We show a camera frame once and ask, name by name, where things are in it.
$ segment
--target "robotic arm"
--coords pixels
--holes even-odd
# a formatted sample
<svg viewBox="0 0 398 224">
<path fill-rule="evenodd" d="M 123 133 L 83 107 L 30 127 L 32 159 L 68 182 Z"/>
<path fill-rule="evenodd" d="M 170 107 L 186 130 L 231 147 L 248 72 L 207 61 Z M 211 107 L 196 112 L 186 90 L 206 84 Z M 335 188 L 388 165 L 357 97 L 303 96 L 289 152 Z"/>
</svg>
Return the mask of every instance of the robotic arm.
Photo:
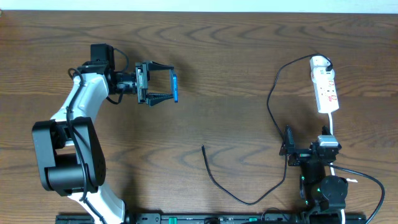
<svg viewBox="0 0 398 224">
<path fill-rule="evenodd" d="M 380 209 L 385 193 L 384 187 L 378 180 L 366 174 L 331 164 L 336 160 L 336 156 L 341 149 L 341 145 L 334 137 L 331 129 L 323 127 L 322 135 L 316 141 L 311 142 L 308 148 L 299 149 L 295 146 L 291 128 L 286 126 L 285 132 L 282 134 L 271 114 L 268 101 L 277 83 L 279 72 L 291 63 L 312 56 L 310 65 L 315 94 L 317 95 L 318 111 L 320 113 L 331 113 L 338 109 L 336 89 L 332 80 L 334 71 L 331 67 L 331 61 L 322 55 L 319 58 L 320 55 L 315 54 L 304 56 L 284 65 L 276 76 L 275 84 L 267 100 L 271 118 L 282 137 L 279 155 L 285 156 L 286 159 L 289 157 L 285 167 L 287 165 L 299 166 L 302 171 L 300 196 L 307 204 L 304 211 L 300 213 L 282 213 L 279 211 L 280 213 L 267 214 L 266 210 L 261 216 L 258 214 L 132 214 L 126 208 L 126 204 L 115 196 L 105 182 L 105 158 L 93 123 L 105 99 L 113 104 L 118 104 L 121 102 L 123 94 L 136 94 L 138 103 L 146 103 L 149 106 L 154 106 L 168 99 L 174 99 L 174 102 L 177 102 L 177 76 L 173 66 L 155 62 L 137 63 L 135 72 L 126 73 L 128 58 L 127 67 L 120 72 L 115 72 L 114 50 L 120 52 L 107 44 L 91 45 L 91 60 L 77 69 L 71 68 L 68 71 L 73 79 L 73 88 L 61 109 L 49 121 L 36 122 L 32 128 L 37 165 L 44 189 L 56 191 L 60 196 L 69 197 L 78 202 L 91 215 L 59 215 L 56 217 L 56 224 L 368 224 Z M 171 93 L 148 93 L 150 72 L 156 70 L 169 70 Z M 108 97 L 108 95 L 114 94 L 119 94 L 118 102 Z M 75 153 L 58 154 L 57 150 L 65 146 L 75 146 Z M 214 180 L 208 167 L 204 146 L 202 146 L 202 151 L 210 179 L 221 190 L 229 193 Z M 368 219 L 365 215 L 345 215 L 341 212 L 346 206 L 347 180 L 335 175 L 326 176 L 325 166 L 361 175 L 380 185 L 382 189 L 381 200 Z"/>
<path fill-rule="evenodd" d="M 118 104 L 123 94 L 136 94 L 138 103 L 149 106 L 168 99 L 178 101 L 177 76 L 171 65 L 144 62 L 136 63 L 132 73 L 114 70 L 114 48 L 91 45 L 91 60 L 68 71 L 74 71 L 70 74 L 73 88 L 61 109 L 49 121 L 36 122 L 32 128 L 44 189 L 77 201 L 95 223 L 131 222 L 125 203 L 105 182 L 105 158 L 93 126 L 102 102 L 108 99 Z M 156 70 L 169 70 L 170 94 L 148 93 L 150 72 Z M 118 102 L 108 97 L 114 94 L 120 94 Z M 57 154 L 57 149 L 72 145 L 76 153 Z"/>
</svg>

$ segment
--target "brown wooden surface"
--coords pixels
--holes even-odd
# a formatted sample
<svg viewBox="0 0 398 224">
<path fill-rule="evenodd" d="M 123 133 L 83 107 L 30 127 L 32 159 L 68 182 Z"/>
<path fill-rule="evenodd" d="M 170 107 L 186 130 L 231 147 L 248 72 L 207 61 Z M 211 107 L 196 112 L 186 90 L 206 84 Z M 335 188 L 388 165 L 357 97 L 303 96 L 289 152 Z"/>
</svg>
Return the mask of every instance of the brown wooden surface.
<svg viewBox="0 0 398 224">
<path fill-rule="evenodd" d="M 58 213 L 83 212 L 39 180 L 31 128 L 49 119 L 72 83 L 67 69 L 90 59 L 90 44 L 106 42 L 130 57 L 175 65 L 180 102 L 153 108 L 127 96 L 104 102 L 95 127 L 106 180 L 138 211 L 262 212 L 298 210 L 298 167 L 255 206 L 234 201 L 208 178 L 200 146 L 215 178 L 253 201 L 280 181 L 280 139 L 266 111 L 276 71 L 321 52 L 335 65 L 340 109 L 336 164 L 365 172 L 386 187 L 374 223 L 398 222 L 398 17 L 349 14 L 210 14 L 174 12 L 3 12 L 0 18 L 0 223 L 53 223 Z M 122 56 L 116 54 L 119 68 Z M 283 127 L 307 146 L 328 124 L 316 110 L 308 60 L 284 70 L 271 98 Z M 149 85 L 166 91 L 167 76 Z M 347 211 L 371 214 L 379 187 L 349 185 Z"/>
</svg>

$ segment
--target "white power strip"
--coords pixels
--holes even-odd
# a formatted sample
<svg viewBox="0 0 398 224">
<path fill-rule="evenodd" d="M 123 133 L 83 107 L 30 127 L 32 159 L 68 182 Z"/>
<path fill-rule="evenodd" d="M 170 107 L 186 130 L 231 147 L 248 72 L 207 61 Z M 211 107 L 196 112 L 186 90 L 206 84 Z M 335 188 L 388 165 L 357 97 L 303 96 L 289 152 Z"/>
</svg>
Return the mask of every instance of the white power strip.
<svg viewBox="0 0 398 224">
<path fill-rule="evenodd" d="M 311 79 L 315 89 L 315 97 L 319 113 L 331 113 L 338 106 L 337 92 L 335 86 L 335 71 L 327 71 L 330 62 L 322 56 L 314 56 L 310 60 Z"/>
</svg>

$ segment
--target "black cable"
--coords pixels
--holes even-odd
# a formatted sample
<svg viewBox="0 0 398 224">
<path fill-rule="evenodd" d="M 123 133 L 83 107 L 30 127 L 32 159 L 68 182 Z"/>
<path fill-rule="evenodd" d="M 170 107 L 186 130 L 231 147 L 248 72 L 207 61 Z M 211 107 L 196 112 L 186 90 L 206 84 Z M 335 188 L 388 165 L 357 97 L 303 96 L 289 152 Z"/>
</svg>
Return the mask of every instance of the black cable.
<svg viewBox="0 0 398 224">
<path fill-rule="evenodd" d="M 130 62 L 129 62 L 129 57 L 127 57 L 127 55 L 126 55 L 123 51 L 117 49 L 116 47 L 114 47 L 113 49 L 114 49 L 115 51 L 119 52 L 121 55 L 123 55 L 123 56 L 126 58 L 126 66 L 125 66 L 124 69 L 121 70 L 120 72 L 123 73 L 123 72 L 127 71 L 127 69 L 129 68 L 129 63 L 130 63 Z"/>
<path fill-rule="evenodd" d="M 267 208 L 267 210 L 265 210 L 264 213 L 261 215 L 261 221 L 262 221 L 263 217 L 265 219 L 264 215 L 271 209 L 277 210 L 285 218 L 286 221 L 289 221 L 289 219 L 285 216 L 285 214 L 283 214 L 282 211 L 279 208 L 275 208 L 275 207 Z"/>
<path fill-rule="evenodd" d="M 376 209 L 373 211 L 372 215 L 365 222 L 365 224 L 370 223 L 370 221 L 374 218 L 374 216 L 379 212 L 379 210 L 381 208 L 381 205 L 383 205 L 384 196 L 386 194 L 386 190 L 384 189 L 383 184 L 379 180 L 377 180 L 376 178 L 374 178 L 374 177 L 372 177 L 370 175 L 367 175 L 367 174 L 364 174 L 364 173 L 361 173 L 361 172 L 358 172 L 358 171 L 355 171 L 355 170 L 350 170 L 350 169 L 347 169 L 347 168 L 338 167 L 336 165 L 331 165 L 331 164 L 329 164 L 327 162 L 323 162 L 323 163 L 324 163 L 325 166 L 329 166 L 329 167 L 332 167 L 334 169 L 338 169 L 338 170 L 342 170 L 342 171 L 349 172 L 349 173 L 352 173 L 352 174 L 360 175 L 361 177 L 366 177 L 366 178 L 368 178 L 370 180 L 375 181 L 375 183 L 377 183 L 380 186 L 380 189 L 381 189 L 380 201 L 379 201 Z"/>
<path fill-rule="evenodd" d="M 222 187 L 219 183 L 217 183 L 217 181 L 214 179 L 213 175 L 211 174 L 210 168 L 209 168 L 209 164 L 207 161 L 207 157 L 206 157 L 206 151 L 205 151 L 205 147 L 202 145 L 201 146 L 201 151 L 203 153 L 203 158 L 205 160 L 205 165 L 206 165 L 206 170 L 207 173 L 209 174 L 209 177 L 211 179 L 211 181 L 213 182 L 213 184 L 215 184 L 219 189 L 221 189 L 223 192 L 225 192 L 226 194 L 228 194 L 229 196 L 231 196 L 233 199 L 241 202 L 244 205 L 255 205 L 257 203 L 259 203 L 264 197 L 266 197 L 269 193 L 271 193 L 273 190 L 275 190 L 277 187 L 279 187 L 286 178 L 286 169 L 287 169 L 287 155 L 285 155 L 285 171 L 284 171 L 284 177 L 283 179 L 277 184 L 275 185 L 273 188 L 269 189 L 263 196 L 261 196 L 259 199 L 257 199 L 255 202 L 244 202 L 241 199 L 237 198 L 235 195 L 231 194 L 231 192 L 227 191 L 224 187 Z"/>
<path fill-rule="evenodd" d="M 298 58 L 298 59 L 296 59 L 296 60 L 293 60 L 293 61 L 291 61 L 291 62 L 285 64 L 285 65 L 282 66 L 282 67 L 279 69 L 279 71 L 276 73 L 275 83 L 274 83 L 274 85 L 272 86 L 272 88 L 271 88 L 271 90 L 270 90 L 270 92 L 269 92 L 269 94 L 268 94 L 268 98 L 267 98 L 267 109 L 268 109 L 269 115 L 271 116 L 272 122 L 274 122 L 275 127 L 278 129 L 279 135 L 280 135 L 280 137 L 282 138 L 282 140 L 284 140 L 284 135 L 282 134 L 282 131 L 281 131 L 280 128 L 278 127 L 278 124 L 276 123 L 275 118 L 274 118 L 274 116 L 272 115 L 271 110 L 269 109 L 269 98 L 271 97 L 271 94 L 272 94 L 272 92 L 274 91 L 274 88 L 275 88 L 275 86 L 276 86 L 276 83 L 278 82 L 279 73 L 280 73 L 280 71 L 282 71 L 282 69 L 284 69 L 286 66 L 288 66 L 288 65 L 290 65 L 290 64 L 293 64 L 294 62 L 297 62 L 297 61 L 299 61 L 299 60 L 302 60 L 302 59 L 305 59 L 305 58 L 308 58 L 308 57 L 314 57 L 314 56 L 322 56 L 322 57 L 324 57 L 326 60 L 328 60 L 328 62 L 330 63 L 330 65 L 327 66 L 326 71 L 330 71 L 330 70 L 333 69 L 333 64 L 331 63 L 331 61 L 330 61 L 326 56 L 324 56 L 324 55 L 322 55 L 322 54 L 310 54 L 310 55 L 307 55 L 307 56 L 304 56 L 304 57 L 300 57 L 300 58 Z"/>
<path fill-rule="evenodd" d="M 77 74 L 80 77 L 80 84 L 79 84 L 79 88 L 77 89 L 77 91 L 75 92 L 75 94 L 73 95 L 72 99 L 69 102 L 69 105 L 67 106 L 67 126 L 69 129 L 69 133 L 70 136 L 72 138 L 72 141 L 75 145 L 76 148 L 76 152 L 77 152 L 77 156 L 79 157 L 80 160 L 80 165 L 81 165 L 81 170 L 83 171 L 83 195 L 81 196 L 81 198 L 79 199 L 79 201 L 83 202 L 86 199 L 87 196 L 87 181 L 88 181 L 88 175 L 87 175 L 87 170 L 86 170 L 86 164 L 85 164 L 85 160 L 83 158 L 83 154 L 81 153 L 81 149 L 79 147 L 79 144 L 77 142 L 76 136 L 75 136 L 75 130 L 70 122 L 71 119 L 71 114 L 73 113 L 72 108 L 73 108 L 73 104 L 75 103 L 77 96 L 79 95 L 79 93 L 81 92 L 81 89 L 84 86 L 84 78 L 83 75 L 81 75 L 81 73 L 75 69 L 75 68 L 69 68 L 68 69 L 68 74 L 70 77 L 73 78 L 72 74 L 70 73 L 71 71 L 74 71 L 75 74 Z"/>
<path fill-rule="evenodd" d="M 121 102 L 122 102 L 122 99 L 123 99 L 123 93 L 124 93 L 124 91 L 126 90 L 126 87 L 124 87 L 123 89 L 122 89 L 122 92 L 120 93 L 120 95 L 119 95 L 119 100 L 117 101 L 117 102 L 115 102 L 115 101 L 113 101 L 110 97 L 106 97 L 106 99 L 109 101 L 109 102 L 111 102 L 112 104 L 114 104 L 114 105 L 118 105 L 118 104 L 120 104 Z"/>
<path fill-rule="evenodd" d="M 87 205 L 87 207 L 88 207 L 96 216 L 98 216 L 99 221 L 100 221 L 102 224 L 106 224 L 106 221 L 105 221 L 104 217 L 92 206 L 91 203 L 89 203 L 89 201 L 87 200 L 87 198 L 86 198 L 83 202 Z"/>
</svg>

